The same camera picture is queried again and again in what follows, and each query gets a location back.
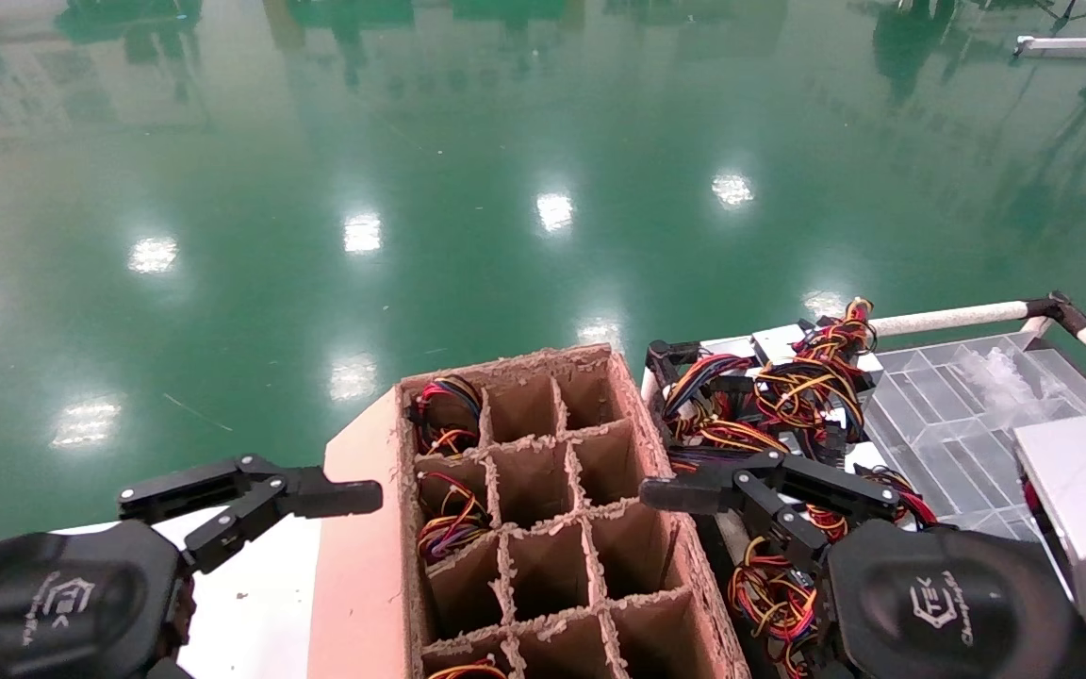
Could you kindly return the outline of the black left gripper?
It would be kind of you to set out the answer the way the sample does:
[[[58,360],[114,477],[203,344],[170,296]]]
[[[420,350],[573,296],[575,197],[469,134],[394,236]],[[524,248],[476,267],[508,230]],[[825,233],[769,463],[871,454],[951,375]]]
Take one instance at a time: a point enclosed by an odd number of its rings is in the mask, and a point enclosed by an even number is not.
[[[121,523],[99,532],[3,538],[0,678],[186,678],[177,657],[195,611],[190,568],[215,571],[288,517],[383,505],[374,480],[333,482],[321,467],[247,455],[125,487]],[[184,555],[141,523],[217,506],[227,508],[186,536]]]

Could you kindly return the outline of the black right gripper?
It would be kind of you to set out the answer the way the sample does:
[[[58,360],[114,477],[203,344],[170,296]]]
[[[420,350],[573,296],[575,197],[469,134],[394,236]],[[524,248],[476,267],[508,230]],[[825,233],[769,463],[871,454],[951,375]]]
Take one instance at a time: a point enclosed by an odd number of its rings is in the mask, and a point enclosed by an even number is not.
[[[828,550],[788,498],[866,524]],[[639,499],[669,513],[736,513],[790,566],[821,571],[828,661],[854,678],[1048,678],[1077,629],[1039,544],[973,530],[908,532],[888,523],[895,490],[818,461],[779,451],[703,461],[645,478]]]

